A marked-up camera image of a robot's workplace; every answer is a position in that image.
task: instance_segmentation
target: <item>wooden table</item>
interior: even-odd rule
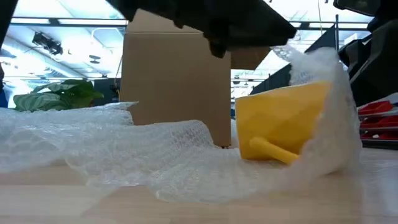
[[[86,188],[65,165],[0,175],[0,223],[398,223],[398,151],[364,149],[358,172],[226,204],[169,203],[145,187]]]

